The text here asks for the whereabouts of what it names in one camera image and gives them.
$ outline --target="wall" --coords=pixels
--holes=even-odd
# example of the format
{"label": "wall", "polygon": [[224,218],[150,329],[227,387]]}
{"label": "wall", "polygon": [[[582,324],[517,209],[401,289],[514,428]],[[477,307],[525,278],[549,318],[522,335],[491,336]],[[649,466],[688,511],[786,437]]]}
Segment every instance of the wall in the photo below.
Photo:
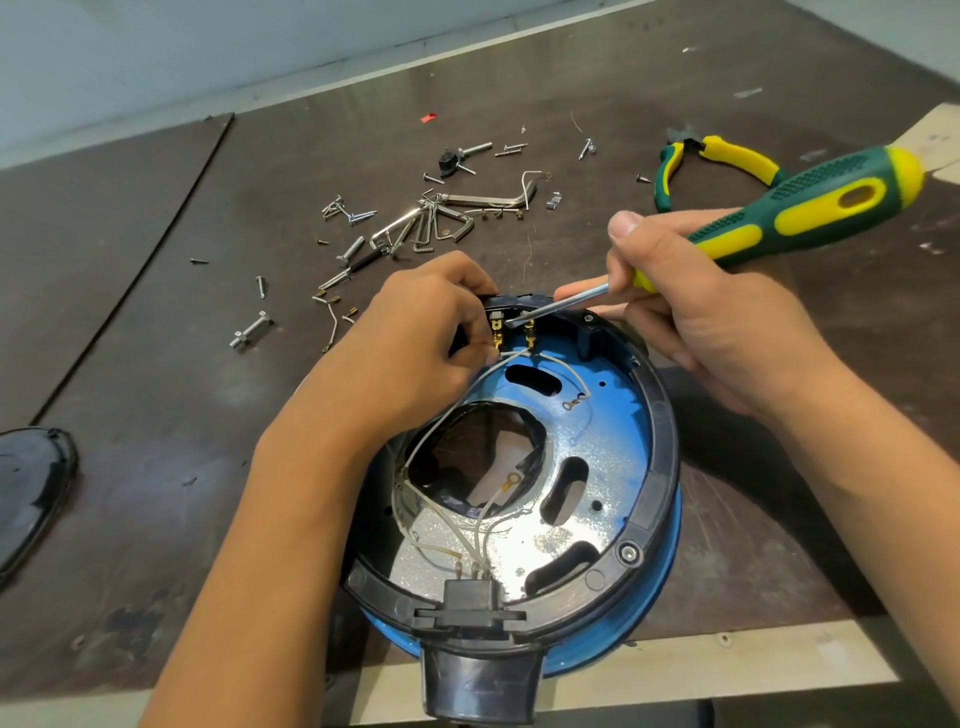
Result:
{"label": "wall", "polygon": [[561,0],[0,0],[0,149]]}

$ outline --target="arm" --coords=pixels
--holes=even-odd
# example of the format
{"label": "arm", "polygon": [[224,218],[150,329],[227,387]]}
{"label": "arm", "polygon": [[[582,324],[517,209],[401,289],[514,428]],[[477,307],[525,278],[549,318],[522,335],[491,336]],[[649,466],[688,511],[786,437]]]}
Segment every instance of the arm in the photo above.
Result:
{"label": "arm", "polygon": [[[729,274],[683,238],[727,212],[617,213],[611,293],[591,308],[625,320],[717,399],[777,434],[960,713],[960,467],[840,361],[759,263]],[[635,268],[660,295],[630,286]],[[556,298],[597,282],[563,286]]]}
{"label": "arm", "polygon": [[[256,446],[143,728],[319,723],[326,625],[367,464],[496,359],[476,298],[492,293],[487,274],[459,253],[394,274],[314,367]],[[469,344],[449,357],[458,326]]]}

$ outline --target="hand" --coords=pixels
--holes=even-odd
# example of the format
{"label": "hand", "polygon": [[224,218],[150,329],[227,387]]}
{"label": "hand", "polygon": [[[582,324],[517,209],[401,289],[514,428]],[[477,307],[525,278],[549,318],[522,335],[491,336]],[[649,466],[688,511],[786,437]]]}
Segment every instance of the hand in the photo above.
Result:
{"label": "hand", "polygon": [[[314,367],[275,425],[348,428],[369,448],[422,425],[496,361],[480,295],[497,293],[463,253],[394,273],[344,339]],[[468,344],[448,356],[458,326]],[[324,413],[323,423],[311,424]]]}
{"label": "hand", "polygon": [[[588,306],[626,321],[730,409],[769,415],[783,398],[816,386],[815,377],[838,360],[794,293],[769,275],[782,261],[758,260],[731,274],[684,238],[729,212],[647,218],[617,212],[607,228],[613,243],[607,255],[611,292]],[[634,288],[634,269],[660,293]],[[601,282],[561,286],[554,298]]]}

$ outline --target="person's left arm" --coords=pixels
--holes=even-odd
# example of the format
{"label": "person's left arm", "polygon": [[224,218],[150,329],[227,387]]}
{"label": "person's left arm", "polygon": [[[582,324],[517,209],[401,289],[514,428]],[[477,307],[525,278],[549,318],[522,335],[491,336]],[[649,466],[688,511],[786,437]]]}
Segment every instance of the person's left arm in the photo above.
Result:
{"label": "person's left arm", "polygon": [[[316,726],[326,626],[368,463],[466,391],[496,350],[466,255],[384,284],[260,438],[247,487],[143,728]],[[469,343],[449,348],[458,326]]]}

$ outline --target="screwdriver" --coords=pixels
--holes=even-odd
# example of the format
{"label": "screwdriver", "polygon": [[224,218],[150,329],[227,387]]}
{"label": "screwdriver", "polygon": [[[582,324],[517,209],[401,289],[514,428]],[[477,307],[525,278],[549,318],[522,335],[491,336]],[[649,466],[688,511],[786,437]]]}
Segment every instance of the screwdriver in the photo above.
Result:
{"label": "screwdriver", "polygon": [[[863,232],[906,209],[924,186],[924,168],[911,152],[874,147],[810,167],[754,203],[714,220],[687,239],[721,268],[763,255],[819,248]],[[657,289],[640,271],[634,287]],[[507,328],[602,296],[609,283],[505,321]]]}

